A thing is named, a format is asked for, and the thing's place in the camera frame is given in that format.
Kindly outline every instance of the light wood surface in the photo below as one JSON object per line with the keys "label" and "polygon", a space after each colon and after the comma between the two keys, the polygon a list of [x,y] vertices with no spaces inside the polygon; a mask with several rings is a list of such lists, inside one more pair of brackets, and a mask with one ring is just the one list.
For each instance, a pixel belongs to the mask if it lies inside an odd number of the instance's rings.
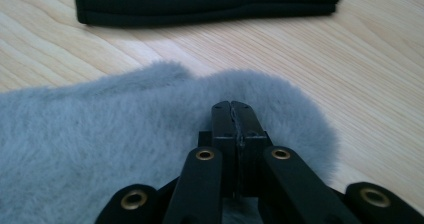
{"label": "light wood surface", "polygon": [[424,0],[341,0],[332,16],[153,29],[85,26],[75,15],[74,0],[0,0],[0,92],[162,59],[198,75],[276,74],[314,99],[339,134],[332,187],[370,181],[424,213]]}

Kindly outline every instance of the wood grain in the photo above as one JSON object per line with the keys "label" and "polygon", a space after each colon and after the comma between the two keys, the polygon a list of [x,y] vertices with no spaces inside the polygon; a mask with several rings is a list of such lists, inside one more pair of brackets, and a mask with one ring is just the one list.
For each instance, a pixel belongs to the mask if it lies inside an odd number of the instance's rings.
{"label": "wood grain", "polygon": [[370,181],[424,213],[423,27],[424,0],[341,0],[326,17],[136,29],[82,25],[74,0],[0,0],[0,92],[162,59],[198,75],[278,75],[314,99],[339,134],[332,187]]}

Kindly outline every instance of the gray fur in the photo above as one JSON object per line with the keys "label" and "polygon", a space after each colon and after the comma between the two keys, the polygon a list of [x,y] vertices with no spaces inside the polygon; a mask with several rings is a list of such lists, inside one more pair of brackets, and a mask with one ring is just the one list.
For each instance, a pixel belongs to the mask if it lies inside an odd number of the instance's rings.
{"label": "gray fur", "polygon": [[[175,63],[71,87],[0,94],[0,223],[94,223],[112,195],[177,177],[210,108],[253,107],[275,145],[294,149],[325,181],[336,138],[287,81],[253,71],[194,78]],[[224,223],[258,223],[254,202],[227,202]]]}

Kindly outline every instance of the gray faux fur fabric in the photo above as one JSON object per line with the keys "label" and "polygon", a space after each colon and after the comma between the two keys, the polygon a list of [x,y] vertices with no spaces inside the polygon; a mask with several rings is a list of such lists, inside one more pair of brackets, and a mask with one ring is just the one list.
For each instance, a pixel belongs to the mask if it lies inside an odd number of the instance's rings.
{"label": "gray faux fur fabric", "polygon": [[[179,176],[210,109],[240,101],[275,145],[328,182],[336,138],[287,81],[253,71],[195,78],[175,63],[71,87],[0,94],[0,223],[94,223],[119,189]],[[224,205],[223,223],[260,223],[254,202]]]}

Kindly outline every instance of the black pouch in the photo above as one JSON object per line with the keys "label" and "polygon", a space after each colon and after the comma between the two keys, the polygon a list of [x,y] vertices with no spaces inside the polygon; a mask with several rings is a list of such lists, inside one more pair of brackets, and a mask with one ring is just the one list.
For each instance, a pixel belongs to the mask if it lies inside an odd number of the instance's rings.
{"label": "black pouch", "polygon": [[325,15],[339,0],[76,0],[78,21],[142,26],[272,16]]}

